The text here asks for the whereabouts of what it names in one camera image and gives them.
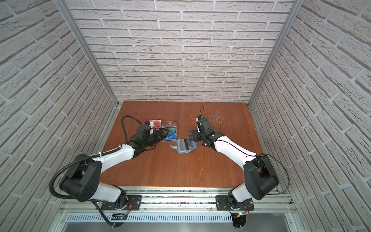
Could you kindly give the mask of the blue leather card holder wallet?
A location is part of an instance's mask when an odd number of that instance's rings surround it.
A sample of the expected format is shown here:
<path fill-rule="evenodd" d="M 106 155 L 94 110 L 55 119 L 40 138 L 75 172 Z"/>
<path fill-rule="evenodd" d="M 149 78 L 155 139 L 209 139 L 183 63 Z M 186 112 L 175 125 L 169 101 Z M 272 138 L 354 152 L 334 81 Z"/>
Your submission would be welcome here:
<path fill-rule="evenodd" d="M 170 145 L 170 148 L 177 150 L 178 154 L 187 154 L 197 149 L 197 147 L 198 147 L 197 143 L 194 142 L 193 139 L 189 137 L 177 140 L 175 146 Z"/>

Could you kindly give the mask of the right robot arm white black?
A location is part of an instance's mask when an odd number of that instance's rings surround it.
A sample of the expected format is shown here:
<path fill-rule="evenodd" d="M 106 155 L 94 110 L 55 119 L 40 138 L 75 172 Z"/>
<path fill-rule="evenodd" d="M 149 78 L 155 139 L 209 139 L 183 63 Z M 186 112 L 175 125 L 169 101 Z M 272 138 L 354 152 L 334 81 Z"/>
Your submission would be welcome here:
<path fill-rule="evenodd" d="M 234 143 L 225 134 L 215 132 L 204 116 L 196 119 L 197 129 L 192 131 L 196 141 L 202 146 L 222 153 L 236 163 L 244 173 L 244 183 L 228 193 L 229 202 L 234 207 L 246 200 L 261 200 L 279 184 L 279 178 L 267 154 L 250 152 Z"/>

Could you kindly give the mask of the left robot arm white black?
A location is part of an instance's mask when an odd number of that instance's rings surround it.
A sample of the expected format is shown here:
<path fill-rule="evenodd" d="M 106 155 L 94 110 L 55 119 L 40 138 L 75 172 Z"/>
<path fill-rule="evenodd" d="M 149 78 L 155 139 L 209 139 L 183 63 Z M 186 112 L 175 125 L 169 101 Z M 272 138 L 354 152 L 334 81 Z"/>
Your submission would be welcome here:
<path fill-rule="evenodd" d="M 102 201 L 123 208 L 128 201 L 126 191 L 115 185 L 101 183 L 100 175 L 124 161 L 138 157 L 150 147 L 155 148 L 169 133 L 168 129 L 155 128 L 146 122 L 137 128 L 133 138 L 115 149 L 92 156 L 78 155 L 73 163 L 59 171 L 59 174 L 65 173 L 59 188 L 67 193 L 68 199 Z"/>

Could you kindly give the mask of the teal blue cards stack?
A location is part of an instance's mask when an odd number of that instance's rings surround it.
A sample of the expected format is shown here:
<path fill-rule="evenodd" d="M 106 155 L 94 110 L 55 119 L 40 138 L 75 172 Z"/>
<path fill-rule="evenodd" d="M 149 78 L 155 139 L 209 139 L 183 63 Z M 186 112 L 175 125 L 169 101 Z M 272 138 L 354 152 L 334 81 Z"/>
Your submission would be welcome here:
<path fill-rule="evenodd" d="M 169 134 L 164 139 L 164 141 L 176 141 L 177 140 L 177 133 L 176 128 L 168 128 Z"/>

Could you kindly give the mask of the clear acrylic card organizer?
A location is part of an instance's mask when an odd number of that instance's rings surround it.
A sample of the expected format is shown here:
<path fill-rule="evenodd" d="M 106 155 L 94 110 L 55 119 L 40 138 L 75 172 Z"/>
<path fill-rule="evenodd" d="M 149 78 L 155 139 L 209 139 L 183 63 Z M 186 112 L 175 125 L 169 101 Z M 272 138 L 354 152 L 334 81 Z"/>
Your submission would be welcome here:
<path fill-rule="evenodd" d="M 151 132 L 164 132 L 166 138 L 164 138 L 164 142 L 176 141 L 177 140 L 177 122 L 176 121 L 162 121 L 160 119 L 157 120 L 149 120 L 146 121 L 145 124 L 151 126 Z"/>

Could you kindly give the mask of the red white card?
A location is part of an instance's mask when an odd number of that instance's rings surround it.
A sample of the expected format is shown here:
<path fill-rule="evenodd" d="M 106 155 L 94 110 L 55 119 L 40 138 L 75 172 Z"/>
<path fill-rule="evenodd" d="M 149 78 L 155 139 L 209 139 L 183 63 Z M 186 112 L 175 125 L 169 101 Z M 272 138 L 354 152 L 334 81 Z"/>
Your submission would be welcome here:
<path fill-rule="evenodd" d="M 146 123 L 148 124 L 150 121 L 153 122 L 154 127 L 155 127 L 156 129 L 162 127 L 162 122 L 161 122 L 161 120 L 149 120 L 149 121 L 147 121 Z"/>

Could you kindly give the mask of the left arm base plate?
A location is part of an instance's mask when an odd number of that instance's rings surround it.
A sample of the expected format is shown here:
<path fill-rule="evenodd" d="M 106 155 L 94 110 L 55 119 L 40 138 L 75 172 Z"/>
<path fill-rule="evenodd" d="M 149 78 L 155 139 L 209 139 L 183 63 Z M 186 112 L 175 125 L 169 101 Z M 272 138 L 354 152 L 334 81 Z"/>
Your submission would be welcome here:
<path fill-rule="evenodd" d="M 103 202 L 101 210 L 124 210 L 138 211 L 141 206 L 142 195 L 126 195 L 121 202 Z"/>

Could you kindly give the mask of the aluminium rail frame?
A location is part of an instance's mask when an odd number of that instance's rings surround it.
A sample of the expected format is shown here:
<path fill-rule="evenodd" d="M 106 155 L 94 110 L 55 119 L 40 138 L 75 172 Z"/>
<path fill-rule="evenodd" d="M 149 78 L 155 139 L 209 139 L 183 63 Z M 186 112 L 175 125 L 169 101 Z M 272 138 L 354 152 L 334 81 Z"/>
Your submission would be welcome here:
<path fill-rule="evenodd" d="M 216 213 L 217 195 L 226 195 L 229 188 L 191 187 L 135 187 L 123 186 L 128 195 L 141 195 L 138 213 Z M 253 200 L 250 213 L 296 213 L 288 194 L 267 195 L 262 200 Z"/>

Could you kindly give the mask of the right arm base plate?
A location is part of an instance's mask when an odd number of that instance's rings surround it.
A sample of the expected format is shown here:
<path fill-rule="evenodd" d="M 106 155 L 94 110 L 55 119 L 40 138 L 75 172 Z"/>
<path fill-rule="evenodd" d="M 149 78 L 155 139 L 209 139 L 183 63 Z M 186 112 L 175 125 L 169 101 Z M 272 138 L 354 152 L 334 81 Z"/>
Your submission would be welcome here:
<path fill-rule="evenodd" d="M 252 198 L 238 202 L 232 196 L 217 195 L 215 197 L 217 211 L 254 211 Z"/>

